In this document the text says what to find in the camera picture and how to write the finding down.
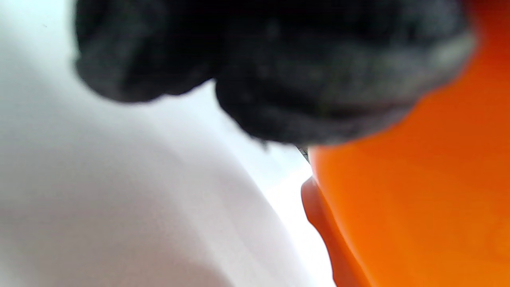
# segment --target blurry object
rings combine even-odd
[[[340,144],[399,122],[456,78],[474,37],[460,0],[78,0],[79,75],[146,102],[216,81],[249,135]]]

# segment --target white background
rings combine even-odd
[[[0,286],[333,286],[295,147],[264,150],[214,83],[150,105],[74,75],[73,1],[0,1]]]

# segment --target orange object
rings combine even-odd
[[[339,287],[510,286],[510,1],[471,4],[459,81],[390,131],[310,150],[303,203]]]

